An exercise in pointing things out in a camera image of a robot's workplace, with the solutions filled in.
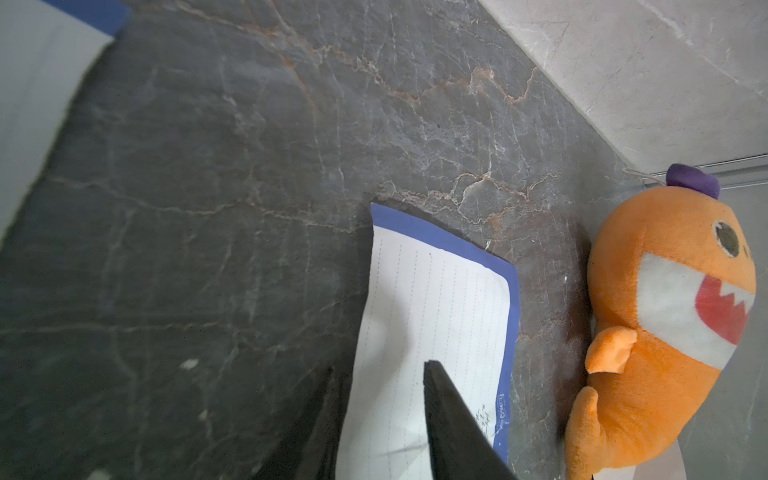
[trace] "blue border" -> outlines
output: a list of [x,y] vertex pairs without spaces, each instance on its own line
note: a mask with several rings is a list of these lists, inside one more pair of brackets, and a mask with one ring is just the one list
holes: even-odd
[[371,215],[373,216],[373,224],[377,227],[402,233],[440,250],[480,263],[507,280],[509,285],[507,342],[504,347],[502,373],[498,378],[498,389],[496,390],[496,426],[494,430],[496,434],[493,439],[493,449],[496,455],[508,463],[509,422],[511,420],[509,389],[512,384],[512,363],[515,361],[515,345],[518,341],[520,325],[520,286],[517,269],[512,264],[451,235],[442,228],[403,212],[383,205],[371,204]]
[[41,0],[51,7],[114,37],[128,19],[131,9],[118,0]]

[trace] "orange plush toy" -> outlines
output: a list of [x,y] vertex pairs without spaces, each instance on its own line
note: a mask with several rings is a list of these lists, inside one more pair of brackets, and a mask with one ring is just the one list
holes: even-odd
[[675,164],[624,202],[588,267],[597,329],[565,430],[568,480],[650,460],[680,434],[733,354],[755,266],[717,179]]

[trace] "white paper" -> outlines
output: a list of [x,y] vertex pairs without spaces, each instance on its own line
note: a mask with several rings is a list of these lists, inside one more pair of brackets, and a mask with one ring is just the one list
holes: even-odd
[[83,74],[112,37],[39,0],[0,1],[0,242]]
[[373,229],[369,295],[336,477],[427,480],[424,362],[442,362],[492,444],[509,287],[479,263]]

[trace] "notepad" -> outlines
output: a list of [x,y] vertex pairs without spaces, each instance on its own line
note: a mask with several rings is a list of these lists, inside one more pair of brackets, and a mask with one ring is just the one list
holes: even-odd
[[520,299],[517,272],[469,242],[373,204],[369,293],[339,480],[432,478],[424,362],[439,360],[505,462]]

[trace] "purple pom-pom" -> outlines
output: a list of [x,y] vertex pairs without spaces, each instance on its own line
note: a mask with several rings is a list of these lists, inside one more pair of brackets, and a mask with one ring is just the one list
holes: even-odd
[[720,198],[720,181],[717,177],[688,165],[672,164],[667,170],[667,185],[690,188],[715,200]]

